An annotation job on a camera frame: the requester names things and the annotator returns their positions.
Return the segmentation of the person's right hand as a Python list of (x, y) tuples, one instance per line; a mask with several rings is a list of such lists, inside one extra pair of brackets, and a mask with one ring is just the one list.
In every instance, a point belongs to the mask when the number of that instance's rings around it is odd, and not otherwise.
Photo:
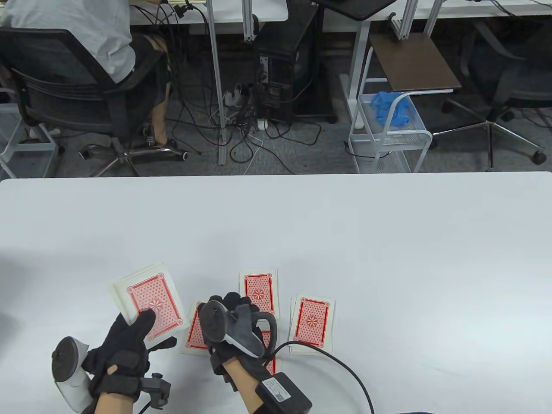
[(236, 359), (254, 380), (272, 376), (267, 369), (273, 359), (278, 333), (276, 318), (262, 312), (248, 296), (229, 292), (224, 297), (211, 296), (199, 305), (198, 319), (205, 345), (210, 353), (213, 372), (221, 375), (237, 391), (224, 364)]

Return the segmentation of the person's left hand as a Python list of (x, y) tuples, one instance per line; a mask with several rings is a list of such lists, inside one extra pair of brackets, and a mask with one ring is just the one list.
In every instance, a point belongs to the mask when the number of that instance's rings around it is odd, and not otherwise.
[(131, 325), (122, 315), (112, 324), (103, 344), (90, 350), (81, 367), (93, 376), (88, 387), (94, 402), (101, 394), (116, 394), (138, 400), (142, 392), (141, 379), (149, 371), (149, 354), (177, 345), (174, 336), (152, 349), (146, 349), (144, 340), (156, 321), (154, 310), (140, 313)]

